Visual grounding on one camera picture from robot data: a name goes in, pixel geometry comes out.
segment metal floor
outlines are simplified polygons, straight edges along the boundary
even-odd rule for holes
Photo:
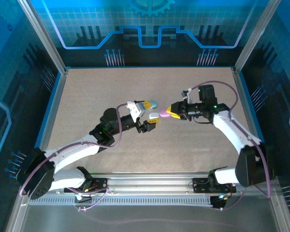
[[[156,100],[159,110],[181,101],[182,90],[209,80],[236,87],[230,68],[71,69],[48,148],[69,144],[88,134],[107,108],[127,101]],[[214,87],[218,103],[231,107],[235,101],[233,92],[220,84]],[[192,98],[199,101],[197,91],[192,92]],[[120,113],[129,112],[122,109]],[[233,113],[247,128],[240,102]],[[229,140],[214,126],[162,118],[153,131],[126,131],[116,149],[83,158],[67,168],[84,166],[95,173],[202,172],[235,166],[237,156]]]

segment enclosure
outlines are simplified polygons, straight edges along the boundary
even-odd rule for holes
[[[196,195],[191,179],[235,166],[238,153],[213,125],[172,118],[65,167],[108,179],[113,195],[97,207],[78,212],[62,190],[18,196],[22,154],[84,137],[107,108],[155,100],[158,111],[206,81],[234,87],[232,113],[274,147],[270,199],[250,186],[226,212],[187,204],[210,197]],[[231,107],[234,93],[213,86]],[[0,231],[87,228],[290,231],[290,0],[0,1]]]

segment yellow object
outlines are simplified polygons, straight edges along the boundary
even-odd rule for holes
[[[142,104],[145,107],[145,109],[147,109],[147,110],[150,109],[153,106],[152,103],[149,103],[149,102],[146,102],[146,101],[143,101]]]
[[[171,106],[169,106],[168,108],[166,108],[165,112],[169,113],[172,117],[180,119],[180,116],[178,114],[175,114],[171,111]]]
[[[157,118],[154,118],[154,119],[149,119],[149,120],[147,120],[147,122],[149,122],[149,123],[158,123],[159,122],[159,118],[157,117]]]

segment beige work surface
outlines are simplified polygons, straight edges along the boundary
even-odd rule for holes
[[[219,80],[235,86],[230,68],[109,68],[69,70],[48,148],[69,144],[87,135],[103,112],[127,101],[158,101],[157,111],[181,101],[181,91],[201,82]],[[213,84],[218,103],[235,101],[228,87]],[[198,92],[192,99],[199,101]],[[129,113],[127,108],[121,115]],[[241,103],[235,117],[246,127]],[[123,133],[119,147],[83,158],[69,166],[90,172],[198,172],[235,166],[237,153],[213,125],[161,118],[151,132]]]

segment gear logo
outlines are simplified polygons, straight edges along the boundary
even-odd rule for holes
[[[171,4],[174,4],[175,0],[132,0],[130,2],[130,8],[136,13],[140,13],[141,16],[152,15],[158,16],[159,13],[164,14],[165,10],[171,8]]]
[[[7,23],[13,23],[20,13],[17,0],[0,0],[0,15]]]

